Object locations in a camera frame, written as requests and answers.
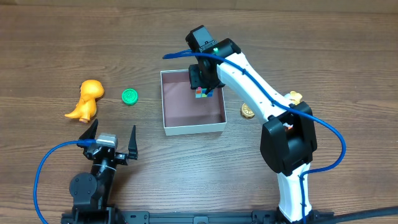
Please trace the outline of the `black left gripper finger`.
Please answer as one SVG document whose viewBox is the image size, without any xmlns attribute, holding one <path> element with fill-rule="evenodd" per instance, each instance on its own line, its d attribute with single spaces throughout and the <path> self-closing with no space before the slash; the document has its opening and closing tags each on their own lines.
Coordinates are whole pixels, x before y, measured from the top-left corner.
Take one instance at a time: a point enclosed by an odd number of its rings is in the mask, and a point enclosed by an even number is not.
<svg viewBox="0 0 398 224">
<path fill-rule="evenodd" d="M 136 142 L 136 125 L 132 127 L 131 137 L 128 144 L 128 159 L 137 160 L 138 158 L 138 150 L 137 150 L 137 142 Z"/>
<path fill-rule="evenodd" d="M 79 137 L 79 140 L 95 139 L 98 128 L 98 120 L 95 119 L 91 126 Z"/>
</svg>

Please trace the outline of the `multicolour puzzle cube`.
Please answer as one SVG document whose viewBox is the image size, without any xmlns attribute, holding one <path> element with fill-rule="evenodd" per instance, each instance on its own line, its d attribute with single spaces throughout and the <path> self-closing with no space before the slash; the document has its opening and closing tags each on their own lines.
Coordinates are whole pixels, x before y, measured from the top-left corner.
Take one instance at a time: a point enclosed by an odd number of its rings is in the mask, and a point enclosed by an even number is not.
<svg viewBox="0 0 398 224">
<path fill-rule="evenodd" d="M 208 93 L 206 93 L 206 91 L 206 88 L 198 87 L 195 90 L 195 98 L 208 98 L 213 96 L 213 90 L 209 91 Z"/>
</svg>

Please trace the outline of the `white cardboard box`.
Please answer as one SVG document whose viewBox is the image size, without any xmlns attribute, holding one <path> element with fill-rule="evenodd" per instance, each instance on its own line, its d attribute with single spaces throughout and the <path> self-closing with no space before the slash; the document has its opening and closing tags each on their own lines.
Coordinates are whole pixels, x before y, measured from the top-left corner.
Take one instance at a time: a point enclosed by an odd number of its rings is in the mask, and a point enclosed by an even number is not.
<svg viewBox="0 0 398 224">
<path fill-rule="evenodd" d="M 168 136 L 222 132 L 226 111 L 222 89 L 213 96 L 195 98 L 187 70 L 165 70 L 160 73 L 162 115 Z"/>
</svg>

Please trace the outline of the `white duck toy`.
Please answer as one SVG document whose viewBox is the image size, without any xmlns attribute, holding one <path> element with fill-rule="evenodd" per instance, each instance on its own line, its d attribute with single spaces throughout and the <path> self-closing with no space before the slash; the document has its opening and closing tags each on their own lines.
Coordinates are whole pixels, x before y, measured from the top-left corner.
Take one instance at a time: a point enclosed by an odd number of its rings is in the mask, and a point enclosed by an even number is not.
<svg viewBox="0 0 398 224">
<path fill-rule="evenodd" d="M 287 98 L 295 105 L 298 105 L 299 103 L 301 103 L 301 100 L 303 98 L 303 96 L 296 92 L 296 91 L 291 91 L 290 93 L 287 94 Z"/>
</svg>

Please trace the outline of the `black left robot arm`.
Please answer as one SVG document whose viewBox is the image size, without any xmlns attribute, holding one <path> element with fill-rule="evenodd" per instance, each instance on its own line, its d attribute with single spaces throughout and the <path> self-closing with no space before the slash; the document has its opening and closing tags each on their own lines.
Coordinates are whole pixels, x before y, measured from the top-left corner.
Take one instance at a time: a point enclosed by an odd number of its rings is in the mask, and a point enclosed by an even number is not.
<svg viewBox="0 0 398 224">
<path fill-rule="evenodd" d="M 69 191 L 73 197 L 74 210 L 101 210 L 108 206 L 116 167 L 126 166 L 138 158 L 136 127 L 132 127 L 128 152 L 118 152 L 118 139 L 114 134 L 96 135 L 98 120 L 79 137 L 83 155 L 93 162 L 90 172 L 80 173 L 70 182 Z"/>
</svg>

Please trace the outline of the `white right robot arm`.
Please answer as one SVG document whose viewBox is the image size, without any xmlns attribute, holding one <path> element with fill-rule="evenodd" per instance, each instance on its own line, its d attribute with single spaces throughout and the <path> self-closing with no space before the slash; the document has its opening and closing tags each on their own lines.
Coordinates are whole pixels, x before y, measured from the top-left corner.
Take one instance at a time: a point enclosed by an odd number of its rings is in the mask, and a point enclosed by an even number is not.
<svg viewBox="0 0 398 224">
<path fill-rule="evenodd" d="M 286 223 L 307 221 L 312 206 L 305 172 L 317 149 L 315 126 L 291 111 L 311 115 L 309 105 L 295 105 L 275 91 L 231 39 L 218 42 L 205 26 L 199 26 L 185 40 L 198 61 L 189 68 L 191 87 L 212 90 L 227 85 L 253 110 L 262 125 L 261 155 L 277 174 L 279 213 Z"/>
</svg>

